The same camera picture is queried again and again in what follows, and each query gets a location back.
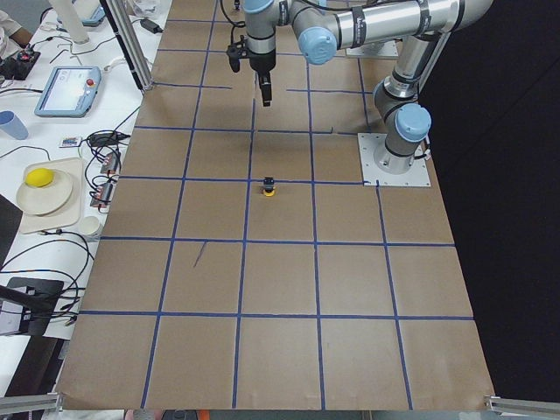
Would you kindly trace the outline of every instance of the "small yellow object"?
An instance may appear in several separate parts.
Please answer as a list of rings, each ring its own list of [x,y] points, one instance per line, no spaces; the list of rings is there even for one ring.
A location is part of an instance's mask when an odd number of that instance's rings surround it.
[[[51,184],[53,179],[54,171],[46,168],[37,168],[27,174],[25,177],[25,183],[28,186],[36,186],[37,188],[40,188]]]

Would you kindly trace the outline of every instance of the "plug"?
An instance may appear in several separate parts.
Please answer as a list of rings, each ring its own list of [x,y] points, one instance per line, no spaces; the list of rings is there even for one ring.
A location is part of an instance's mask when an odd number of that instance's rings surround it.
[[[140,25],[147,31],[150,31],[151,33],[162,33],[164,30],[161,29],[161,26],[159,26],[158,24],[156,24],[155,22],[152,22],[151,20],[149,20],[148,18],[144,18],[140,21]]]

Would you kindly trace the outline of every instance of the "white table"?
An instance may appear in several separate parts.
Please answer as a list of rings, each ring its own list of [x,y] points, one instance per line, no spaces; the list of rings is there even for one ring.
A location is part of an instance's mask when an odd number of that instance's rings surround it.
[[[172,0],[162,0],[162,13],[157,19],[152,19],[162,28],[165,27],[167,13],[171,7]],[[51,10],[45,17],[45,22],[56,22],[56,13]],[[143,29],[140,24],[134,24],[136,35],[140,45],[143,48],[144,56],[148,61],[153,62],[161,39],[160,34],[152,34]],[[86,45],[75,45],[73,51],[75,53],[88,51],[95,48],[100,42],[114,37],[109,22],[105,19],[100,26],[96,28],[88,28],[90,42]],[[33,35],[32,43],[36,43],[42,39],[46,39],[53,35],[67,36],[64,32],[44,31],[41,28]],[[122,51],[116,39],[101,45],[94,52],[80,55],[80,61],[71,58],[68,52],[63,52],[52,64],[49,63],[59,54],[60,50],[67,48],[63,45],[67,42],[64,39],[55,38],[48,42],[37,44],[36,51],[41,52],[41,57],[35,65],[27,80],[14,82],[11,88],[35,88],[43,89],[52,68],[56,66],[98,66],[102,71],[102,82],[99,87],[97,97],[94,104],[86,116],[82,118],[40,118],[33,114],[33,110],[39,100],[39,94],[33,93],[15,93],[0,94],[0,110],[12,110],[24,122],[29,130],[29,137],[26,140],[18,141],[8,137],[0,131],[0,155],[7,151],[17,148],[18,146],[38,146],[49,151],[52,160],[62,158],[74,158],[78,156],[76,148],[61,149],[59,148],[60,140],[64,137],[86,137],[90,133],[97,130],[114,129],[128,114],[136,109],[141,101],[142,94],[132,79],[130,70],[126,64],[120,64],[113,67],[108,73],[103,72],[103,68],[112,60],[122,57]],[[119,130],[130,134],[136,120],[134,114]],[[81,148],[82,156],[86,159],[85,163],[91,158],[88,147]],[[0,193],[11,202],[15,202],[16,191],[23,177],[24,168],[28,165],[45,162],[46,154],[42,150],[22,149],[18,150],[7,157],[0,159]],[[91,166],[89,177],[99,173],[101,166],[94,162]],[[99,214],[97,209],[89,206],[90,197],[89,189],[84,181],[82,217],[95,215],[104,223],[106,216]],[[77,232],[77,227],[65,227],[65,230]],[[72,241],[77,237],[71,235],[61,236],[64,239]],[[18,252],[28,249],[29,247],[46,240],[54,238],[53,236],[43,236],[39,234],[17,234],[7,259],[11,258]],[[90,249],[93,254],[97,250],[97,243],[90,242]],[[29,270],[29,269],[51,269],[62,270],[72,275],[77,275],[83,263],[85,262],[85,252],[73,244],[53,243],[38,248],[11,263],[7,270]],[[88,265],[86,272],[80,277],[78,285],[85,287],[88,283],[91,263]],[[6,285],[11,277],[15,275],[0,274],[0,284]],[[39,277],[65,280],[65,284],[70,282],[66,278],[61,278],[51,273],[29,273],[17,275],[21,277]],[[60,300],[57,309],[68,301]],[[73,327],[65,326],[64,321],[52,321],[48,326],[45,336],[56,337],[69,340],[72,336]],[[12,336],[0,337],[0,396],[4,396],[8,388],[11,378],[18,366],[18,363],[25,350],[29,337]]]

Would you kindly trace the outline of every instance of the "metal plate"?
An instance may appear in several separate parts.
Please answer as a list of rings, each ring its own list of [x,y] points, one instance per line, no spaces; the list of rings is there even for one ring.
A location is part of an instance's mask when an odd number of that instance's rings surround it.
[[[347,48],[346,56],[364,59],[395,60],[398,59],[399,52],[396,49],[395,41],[387,41],[374,42],[357,48]]]
[[[382,133],[359,133],[358,144],[360,145],[361,174],[365,186],[431,186],[430,176],[426,168],[426,161],[418,159],[410,170],[403,175],[393,175],[382,171],[374,162],[375,148],[385,141],[386,134]],[[423,153],[422,147],[418,146],[417,155]]]

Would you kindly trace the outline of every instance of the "cardboard table surface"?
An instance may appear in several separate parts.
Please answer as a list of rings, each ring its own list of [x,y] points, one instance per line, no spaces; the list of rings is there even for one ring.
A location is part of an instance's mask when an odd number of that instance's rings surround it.
[[[278,28],[263,108],[213,0],[175,0],[169,19],[65,407],[482,409],[493,387],[433,168],[431,188],[361,183],[355,133],[381,126],[370,92],[392,63],[307,66]]]

